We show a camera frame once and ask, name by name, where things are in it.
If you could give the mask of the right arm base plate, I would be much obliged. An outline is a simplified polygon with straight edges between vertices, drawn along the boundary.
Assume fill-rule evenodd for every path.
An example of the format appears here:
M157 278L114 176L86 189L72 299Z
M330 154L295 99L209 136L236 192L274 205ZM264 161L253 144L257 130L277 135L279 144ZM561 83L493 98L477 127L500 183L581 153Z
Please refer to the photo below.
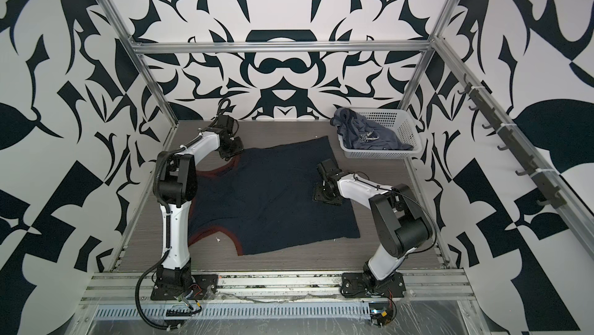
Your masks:
M403 298L406 286L403 275L395 272L377 281L370 272L343 273L340 294L345 298L392 297Z

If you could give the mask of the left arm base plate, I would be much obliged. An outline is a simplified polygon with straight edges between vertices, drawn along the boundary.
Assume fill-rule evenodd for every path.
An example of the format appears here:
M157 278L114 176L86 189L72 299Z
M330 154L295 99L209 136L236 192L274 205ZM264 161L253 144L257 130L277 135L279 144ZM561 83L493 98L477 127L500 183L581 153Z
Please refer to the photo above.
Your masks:
M156 283L153 286L150 299L152 301L175 300L184 296L188 300L201 300L212 296L217 292L219 275L217 274L198 274L192 275L190 283L183 288L181 286L171 286Z

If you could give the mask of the navy tank top red trim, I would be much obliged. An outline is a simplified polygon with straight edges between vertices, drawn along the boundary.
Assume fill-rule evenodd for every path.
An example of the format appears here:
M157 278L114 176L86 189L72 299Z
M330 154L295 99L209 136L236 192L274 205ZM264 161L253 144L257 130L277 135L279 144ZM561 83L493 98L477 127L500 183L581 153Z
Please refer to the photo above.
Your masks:
M316 202L317 166L334 159L324 136L246 149L227 165L199 171L188 243L221 232L238 255L256 255L339 238L359 238L354 209Z

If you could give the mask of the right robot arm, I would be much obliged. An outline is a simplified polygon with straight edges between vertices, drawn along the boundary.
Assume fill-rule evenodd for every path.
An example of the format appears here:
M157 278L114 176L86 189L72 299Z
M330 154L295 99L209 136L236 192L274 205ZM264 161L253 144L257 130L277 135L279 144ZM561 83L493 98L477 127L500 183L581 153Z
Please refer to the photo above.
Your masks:
M335 206L351 200L368 208L380 242L364 264L359 282L343 280L343 295L387 295L402 287L398 269L409 255L434 238L431 216L404 184L388 186L366 180L339 169L332 159L319 163L317 171L321 182L316 185L314 200Z

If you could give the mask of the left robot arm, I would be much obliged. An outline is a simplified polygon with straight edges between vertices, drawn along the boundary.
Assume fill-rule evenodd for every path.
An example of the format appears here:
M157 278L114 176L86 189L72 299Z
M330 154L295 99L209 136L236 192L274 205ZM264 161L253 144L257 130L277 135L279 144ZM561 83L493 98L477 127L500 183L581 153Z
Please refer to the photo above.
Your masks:
M240 154L244 147L238 128L236 119L218 115L187 144L159 153L153 180L153 194L162 214L162 257L156 265L159 286L191 287L188 223L198 186L196 165L212 152L226 161Z

